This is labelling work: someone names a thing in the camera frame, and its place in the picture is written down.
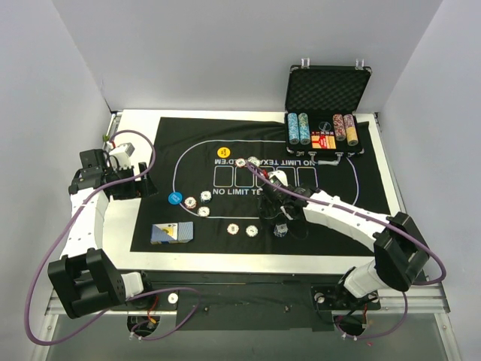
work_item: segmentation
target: white robotic arm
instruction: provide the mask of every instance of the white robotic arm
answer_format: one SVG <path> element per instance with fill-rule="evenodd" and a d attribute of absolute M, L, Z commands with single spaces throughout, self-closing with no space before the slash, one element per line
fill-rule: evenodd
<path fill-rule="evenodd" d="M 305 219 L 307 222 L 326 226 L 358 241 L 374 253 L 374 260 L 362 267 L 351 268 L 341 278 L 342 289 L 348 291 L 351 299 L 365 301 L 365 297 L 382 288 L 407 291 L 428 261 L 428 254 L 406 239 L 390 232 L 383 225 L 360 217 L 366 215 L 384 223 L 391 223 L 425 243 L 416 224 L 407 214 L 399 212 L 394 217 L 376 214 L 342 202 L 339 197 L 330 196 L 324 191 L 294 188 L 287 184 L 286 175 L 282 171 L 273 171 L 268 174 L 268 178 L 272 184 L 310 199 L 306 202 L 299 201 L 276 188 L 264 185 L 263 197 L 271 205 L 277 205 L 286 222 Z"/>
<path fill-rule="evenodd" d="M 148 175 L 139 181 L 108 187 L 84 204 L 101 185 L 134 175 L 130 163 L 133 151 L 133 146 L 127 143 L 109 153 L 97 149 L 80 154 L 83 168 L 77 171 L 69 187 L 72 216 L 79 207 L 84 209 L 70 230 L 60 260 L 48 266 L 49 278 L 70 318 L 120 305 L 144 291 L 141 273 L 121 275 L 101 247 L 110 199 L 133 199 L 156 193 Z M 141 171 L 146 167 L 139 164 Z"/>

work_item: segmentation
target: white tabletop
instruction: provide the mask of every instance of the white tabletop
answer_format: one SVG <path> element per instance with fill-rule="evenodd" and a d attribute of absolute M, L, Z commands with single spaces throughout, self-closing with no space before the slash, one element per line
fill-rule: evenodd
<path fill-rule="evenodd" d="M 205 118 L 224 120 L 274 121 L 283 123 L 283 112 L 246 111 L 123 111 L 118 130 L 133 129 L 155 141 L 161 117 Z M 372 114 L 356 114 L 359 123 L 369 123 L 391 214 L 400 211 L 395 186 L 389 172 L 380 132 Z M 136 135 L 121 134 L 116 143 L 131 142 L 135 146 L 132 164 L 149 162 L 151 149 Z M 275 254 L 156 253 L 131 252 L 140 199 L 112 201 L 105 215 L 103 248 L 118 269 L 179 272 L 247 272 L 282 274 L 341 275 L 353 266 L 372 260 L 370 256 L 289 256 Z"/>

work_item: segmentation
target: black felt mat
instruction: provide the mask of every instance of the black felt mat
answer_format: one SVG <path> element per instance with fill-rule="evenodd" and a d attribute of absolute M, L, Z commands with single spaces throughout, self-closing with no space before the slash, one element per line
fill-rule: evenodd
<path fill-rule="evenodd" d="M 253 194 L 256 187 L 248 187 L 253 185 L 251 174 L 247 173 L 246 169 L 242 169 L 235 174 L 237 175 L 235 179 L 232 179 L 231 174 L 235 172 L 235 167 L 229 167 L 229 161 L 233 162 L 234 159 L 249 156 L 269 159 L 274 163 L 273 167 L 282 166 L 282 164 L 292 167 L 289 161 L 291 163 L 292 160 L 301 161 L 302 166 L 306 167 L 298 170 L 303 182 L 316 186 L 313 176 L 316 169 L 319 188 L 331 195 L 338 195 L 345 202 L 350 203 L 354 200 L 355 178 L 351 166 L 345 159 L 338 166 L 314 167 L 308 164 L 308 160 L 305 165 L 305 159 L 300 160 L 289 156 L 286 145 L 282 142 L 209 142 L 219 139 L 283 141 L 283 132 L 283 125 L 279 123 L 162 118 L 155 140 L 157 162 L 150 172 L 151 178 L 159 189 L 159 194 L 141 201 L 131 251 L 370 256 L 371 252 L 358 242 L 322 226 L 310 224 L 309 235 L 303 240 L 299 240 L 306 231 L 302 225 L 292 227 L 298 239 L 289 234 L 285 238 L 277 238 L 273 235 L 272 229 L 263 226 L 259 220 L 204 219 L 187 213 L 180 206 L 168 203 L 168 195 L 173 190 L 172 180 L 177 160 L 196 144 L 198 145 L 187 151 L 179 161 L 175 189 L 181 192 L 184 198 L 194 196 L 198 201 L 203 190 L 213 192 L 212 202 L 208 204 L 211 216 L 257 216 L 257 201 Z M 352 159 L 360 183 L 357 205 L 374 212 L 388 213 L 389 207 L 367 123 L 359 125 L 359 137 L 362 139 L 365 153 Z M 228 158 L 218 157 L 217 151 L 221 147 L 228 147 L 231 151 Z M 291 168 L 283 170 L 291 181 L 295 181 L 297 171 L 295 173 Z M 218 186 L 229 186 L 234 181 L 239 187 L 235 185 L 215 187 L 214 181 Z M 150 233 L 154 223 L 186 221 L 194 222 L 194 240 L 187 244 L 150 243 Z M 226 229 L 230 223 L 239 225 L 238 234 L 227 233 Z M 251 224 L 259 228 L 259 234 L 254 238 L 249 238 L 245 233 L 246 227 Z"/>

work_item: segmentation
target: white backdrop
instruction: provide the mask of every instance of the white backdrop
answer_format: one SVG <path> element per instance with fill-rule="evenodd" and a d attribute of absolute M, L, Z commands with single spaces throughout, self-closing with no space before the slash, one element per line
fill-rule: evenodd
<path fill-rule="evenodd" d="M 446 263 L 450 318 L 465 360 L 481 354 L 479 14 L 477 0 L 443 2 L 380 117 L 407 209 Z"/>
<path fill-rule="evenodd" d="M 379 111 L 441 0 L 53 0 L 109 105 L 282 111 L 289 66 L 365 58 Z"/>
<path fill-rule="evenodd" d="M 50 0 L 2 4 L 0 49 L 0 358 L 23 361 L 33 348 L 27 288 L 69 219 L 79 152 L 101 145 L 110 114 Z M 32 303 L 37 335 L 51 290 L 44 270 Z"/>

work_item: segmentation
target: white printed line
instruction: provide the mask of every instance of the white printed line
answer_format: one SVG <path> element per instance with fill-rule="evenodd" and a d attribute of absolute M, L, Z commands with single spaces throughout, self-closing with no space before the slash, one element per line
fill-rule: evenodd
<path fill-rule="evenodd" d="M 317 181 L 317 170 L 314 167 L 297 167 L 298 185 L 301 185 L 301 177 L 299 177 L 299 169 L 312 169 L 314 171 L 314 179 L 316 179 L 316 188 L 319 188 L 319 182 Z"/>
<path fill-rule="evenodd" d="M 175 163 L 175 168 L 174 168 L 174 176 L 172 178 L 172 191 L 175 192 L 175 177 L 177 176 L 177 168 L 179 166 L 179 163 L 180 163 L 180 160 L 182 160 L 182 158 L 189 152 L 191 151 L 192 149 L 194 149 L 195 147 L 197 147 L 198 145 L 202 145 L 202 144 L 206 144 L 206 143 L 212 143 L 214 141 L 225 141 L 225 142 L 234 142 L 234 141 L 240 141 L 240 142 L 243 142 L 243 143 L 258 143 L 258 142 L 261 142 L 261 143 L 286 143 L 285 141 L 262 141 L 262 140 L 254 140 L 254 141 L 245 141 L 245 140 L 240 140 L 240 139 L 236 139 L 236 140 L 232 140 L 232 139 L 213 139 L 211 141 L 201 141 L 200 143 L 197 143 L 197 144 L 194 144 L 192 145 L 190 148 L 188 148 L 185 152 L 182 153 L 182 155 L 179 157 L 179 159 L 177 160 L 177 163 Z M 180 207 L 182 207 L 182 209 L 184 211 L 187 211 L 189 212 L 190 214 L 192 214 L 193 216 L 196 216 L 196 217 L 200 217 L 198 214 L 196 214 L 195 212 L 192 212 L 191 210 L 187 209 L 185 205 L 183 205 L 182 203 L 180 203 Z M 209 217 L 206 217 L 206 218 L 211 218 L 211 219 L 223 219 L 223 220 L 258 220 L 259 217 L 213 217 L 213 216 L 209 216 Z"/>
<path fill-rule="evenodd" d="M 265 171 L 266 171 L 267 173 L 269 173 L 270 171 L 275 171 L 275 170 L 276 170 L 274 167 L 271 167 L 271 166 L 269 166 L 269 165 L 261 165 L 259 168 L 265 169 Z M 260 186 L 262 185 L 262 184 L 261 184 L 261 185 L 259 186 L 259 182 L 262 183 L 262 184 L 264 184 L 264 182 L 263 182 L 262 180 L 260 181 L 260 180 L 256 177 L 256 187 L 260 187 Z"/>
<path fill-rule="evenodd" d="M 250 174 L 250 175 L 252 176 L 252 178 L 253 178 L 253 185 L 252 185 L 252 186 L 239 186 L 239 185 L 237 184 L 237 171 L 238 171 L 239 169 L 242 169 L 242 168 L 237 168 L 237 167 L 235 167 L 234 185 L 235 185 L 236 187 L 238 187 L 238 188 L 253 188 L 253 187 L 254 187 L 254 184 L 255 184 L 254 174 L 252 174 L 249 170 L 247 170 L 247 171 L 249 171 L 249 174 Z"/>
<path fill-rule="evenodd" d="M 218 186 L 216 184 L 216 172 L 218 168 L 230 168 L 231 169 L 231 185 L 230 186 Z M 232 165 L 216 165 L 213 169 L 213 186 L 217 188 L 230 188 L 234 185 L 234 167 Z"/>

